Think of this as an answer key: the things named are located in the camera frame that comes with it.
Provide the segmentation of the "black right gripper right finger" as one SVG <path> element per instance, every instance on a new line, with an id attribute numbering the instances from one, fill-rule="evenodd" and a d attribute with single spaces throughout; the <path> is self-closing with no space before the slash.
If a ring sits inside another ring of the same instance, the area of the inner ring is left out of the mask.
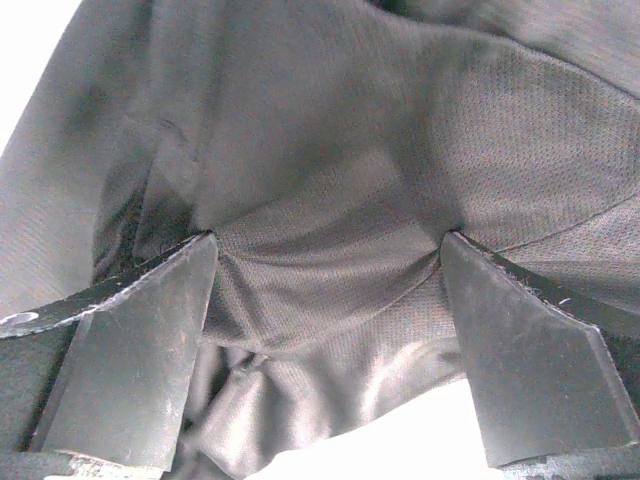
<path id="1" fill-rule="evenodd" d="M 489 466 L 637 467 L 638 316 L 457 231 L 440 263 Z"/>

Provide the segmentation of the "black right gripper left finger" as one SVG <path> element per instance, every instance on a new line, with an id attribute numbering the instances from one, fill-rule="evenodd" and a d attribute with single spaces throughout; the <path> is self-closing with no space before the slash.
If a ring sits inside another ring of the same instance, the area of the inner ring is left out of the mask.
<path id="1" fill-rule="evenodd" d="M 28 470 L 168 470 L 218 260 L 215 237 L 161 255 L 52 303 L 5 316 L 3 348 L 71 328 L 27 449 Z"/>

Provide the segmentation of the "black t shirt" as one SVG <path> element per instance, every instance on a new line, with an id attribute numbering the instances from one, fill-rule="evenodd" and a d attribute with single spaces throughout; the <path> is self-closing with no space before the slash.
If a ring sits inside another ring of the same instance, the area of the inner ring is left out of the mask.
<path id="1" fill-rule="evenodd" d="M 1 311 L 202 231 L 171 479 L 243 479 L 462 374 L 451 230 L 639 309 L 635 1 L 85 1 L 1 157 Z"/>

